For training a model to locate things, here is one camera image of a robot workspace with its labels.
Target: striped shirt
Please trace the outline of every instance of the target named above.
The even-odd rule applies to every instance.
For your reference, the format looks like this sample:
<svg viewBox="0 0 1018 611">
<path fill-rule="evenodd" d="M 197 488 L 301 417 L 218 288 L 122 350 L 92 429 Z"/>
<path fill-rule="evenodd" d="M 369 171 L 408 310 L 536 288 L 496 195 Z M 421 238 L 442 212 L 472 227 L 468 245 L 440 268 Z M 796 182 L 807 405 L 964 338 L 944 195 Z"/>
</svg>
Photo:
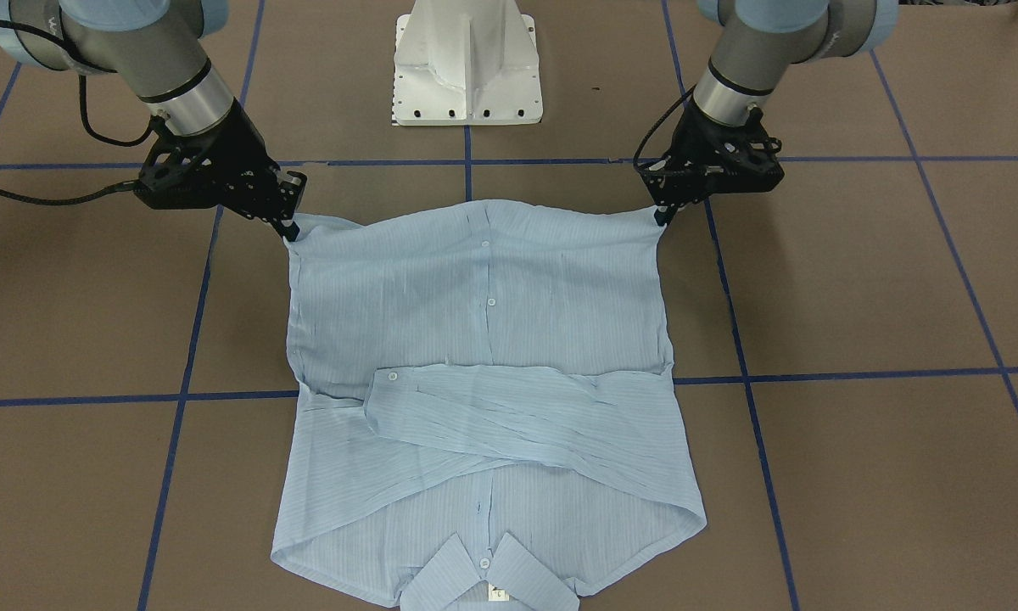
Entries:
<svg viewBox="0 0 1018 611">
<path fill-rule="evenodd" d="M 703 529 L 652 210 L 296 221 L 273 561 L 403 611 L 568 611 Z"/>
</svg>

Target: folded shirt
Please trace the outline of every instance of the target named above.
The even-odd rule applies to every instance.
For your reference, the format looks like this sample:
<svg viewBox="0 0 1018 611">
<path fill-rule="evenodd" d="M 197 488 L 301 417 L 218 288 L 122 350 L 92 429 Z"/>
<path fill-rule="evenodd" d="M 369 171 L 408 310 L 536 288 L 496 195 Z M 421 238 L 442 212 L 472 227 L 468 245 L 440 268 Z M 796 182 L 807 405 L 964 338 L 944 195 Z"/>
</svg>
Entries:
<svg viewBox="0 0 1018 611">
<path fill-rule="evenodd" d="M 403 611 L 563 611 L 703 529 L 652 210 L 296 222 L 273 561 Z"/>
</svg>

